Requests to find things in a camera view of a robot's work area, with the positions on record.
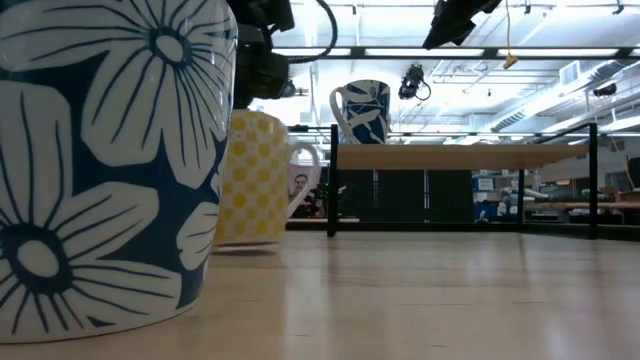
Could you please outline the white ceiling air vent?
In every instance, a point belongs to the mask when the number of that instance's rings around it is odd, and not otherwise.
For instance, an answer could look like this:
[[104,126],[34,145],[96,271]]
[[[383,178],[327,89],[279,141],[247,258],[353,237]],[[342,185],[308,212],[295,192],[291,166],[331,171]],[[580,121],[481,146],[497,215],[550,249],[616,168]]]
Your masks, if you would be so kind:
[[559,79],[563,87],[576,84],[581,77],[581,63],[575,60],[559,70]]

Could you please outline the wooden shelf riser black legs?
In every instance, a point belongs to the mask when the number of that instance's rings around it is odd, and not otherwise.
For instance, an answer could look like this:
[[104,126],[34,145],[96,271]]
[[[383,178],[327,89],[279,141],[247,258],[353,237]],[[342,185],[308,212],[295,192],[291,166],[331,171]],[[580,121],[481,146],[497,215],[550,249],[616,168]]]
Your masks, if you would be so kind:
[[518,209],[515,230],[524,229],[524,171],[546,164],[588,155],[588,238],[598,237],[598,125],[591,122],[534,144],[520,145],[341,145],[338,127],[330,127],[328,225],[332,238],[339,230],[338,188],[341,170],[481,170],[511,169],[518,172]]

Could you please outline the yellow white checkered mug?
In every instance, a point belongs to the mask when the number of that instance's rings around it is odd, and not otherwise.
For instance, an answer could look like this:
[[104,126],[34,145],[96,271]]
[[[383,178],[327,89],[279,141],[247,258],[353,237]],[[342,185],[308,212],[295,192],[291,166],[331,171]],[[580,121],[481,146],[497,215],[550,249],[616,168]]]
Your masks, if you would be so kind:
[[318,175],[318,150],[291,143],[288,127],[278,118],[250,110],[232,113],[215,247],[282,240],[289,218],[312,189],[305,183],[298,194],[289,194],[289,165],[297,151],[311,155],[311,174]]

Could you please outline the black table frame rails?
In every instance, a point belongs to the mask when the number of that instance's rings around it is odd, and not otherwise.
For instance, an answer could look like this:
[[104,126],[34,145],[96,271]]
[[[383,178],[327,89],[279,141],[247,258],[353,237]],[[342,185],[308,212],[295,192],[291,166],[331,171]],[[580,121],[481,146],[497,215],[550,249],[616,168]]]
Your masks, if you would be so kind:
[[293,219],[286,224],[289,231],[337,232],[464,232],[464,233],[524,233],[545,236],[564,236],[591,239],[586,224],[562,223],[417,223],[417,222],[361,222],[340,219],[335,227],[327,219]]

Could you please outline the person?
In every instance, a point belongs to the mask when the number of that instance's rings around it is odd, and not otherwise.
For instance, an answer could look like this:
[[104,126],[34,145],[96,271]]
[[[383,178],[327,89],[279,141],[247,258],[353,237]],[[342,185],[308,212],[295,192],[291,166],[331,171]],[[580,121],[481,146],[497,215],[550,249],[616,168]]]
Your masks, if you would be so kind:
[[[294,178],[293,190],[289,193],[289,201],[292,202],[303,190],[308,183],[308,176],[298,174]],[[316,190],[312,189],[296,208],[293,218],[321,218],[324,217],[323,201],[316,195]]]

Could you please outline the blue mug white leaf print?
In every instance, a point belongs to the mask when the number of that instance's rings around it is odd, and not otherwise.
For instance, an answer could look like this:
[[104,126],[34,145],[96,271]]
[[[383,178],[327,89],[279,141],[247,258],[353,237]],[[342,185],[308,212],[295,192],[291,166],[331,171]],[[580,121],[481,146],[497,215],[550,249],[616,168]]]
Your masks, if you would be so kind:
[[335,88],[329,104],[341,144],[382,145],[390,130],[390,86],[377,80],[357,80]]

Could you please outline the blue mug white flower print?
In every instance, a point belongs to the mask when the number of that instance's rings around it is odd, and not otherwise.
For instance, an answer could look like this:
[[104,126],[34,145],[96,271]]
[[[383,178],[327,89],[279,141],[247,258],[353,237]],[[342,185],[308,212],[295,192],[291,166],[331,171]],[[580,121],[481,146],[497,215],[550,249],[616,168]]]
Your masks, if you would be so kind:
[[236,49],[227,0],[0,0],[0,344],[194,306]]

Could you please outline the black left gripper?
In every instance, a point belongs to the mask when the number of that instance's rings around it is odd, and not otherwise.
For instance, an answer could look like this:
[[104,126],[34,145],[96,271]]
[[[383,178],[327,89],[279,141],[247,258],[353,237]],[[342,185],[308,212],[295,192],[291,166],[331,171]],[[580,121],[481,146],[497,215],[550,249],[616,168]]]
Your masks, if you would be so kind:
[[295,26],[289,0],[234,0],[238,39],[234,108],[258,99],[278,99],[289,79],[289,62],[273,51],[272,35]]

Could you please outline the wooden top metal workbench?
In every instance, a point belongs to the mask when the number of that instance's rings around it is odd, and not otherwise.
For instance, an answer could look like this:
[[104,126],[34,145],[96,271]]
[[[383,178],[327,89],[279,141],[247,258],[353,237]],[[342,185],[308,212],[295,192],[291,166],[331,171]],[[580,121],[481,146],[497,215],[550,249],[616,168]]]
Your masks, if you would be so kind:
[[[588,202],[528,202],[524,205],[527,212],[555,213],[560,222],[569,222],[571,216],[590,216]],[[600,224],[620,223],[640,226],[640,202],[599,202],[597,204]]]

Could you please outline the black overhead rig frame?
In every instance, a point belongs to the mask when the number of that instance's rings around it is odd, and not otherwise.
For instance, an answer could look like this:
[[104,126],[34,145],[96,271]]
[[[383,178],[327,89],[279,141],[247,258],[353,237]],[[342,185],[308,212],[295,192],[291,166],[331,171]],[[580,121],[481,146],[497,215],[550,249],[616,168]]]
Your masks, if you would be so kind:
[[393,60],[501,60],[513,55],[520,60],[640,60],[640,47],[338,47],[324,59]]

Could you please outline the black partition panel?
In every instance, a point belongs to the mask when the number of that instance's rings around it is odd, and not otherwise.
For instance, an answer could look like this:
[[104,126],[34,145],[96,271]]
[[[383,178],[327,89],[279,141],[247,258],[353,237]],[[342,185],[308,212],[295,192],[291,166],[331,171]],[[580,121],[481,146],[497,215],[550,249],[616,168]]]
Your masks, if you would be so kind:
[[365,223],[470,223],[465,170],[342,170],[339,214]]

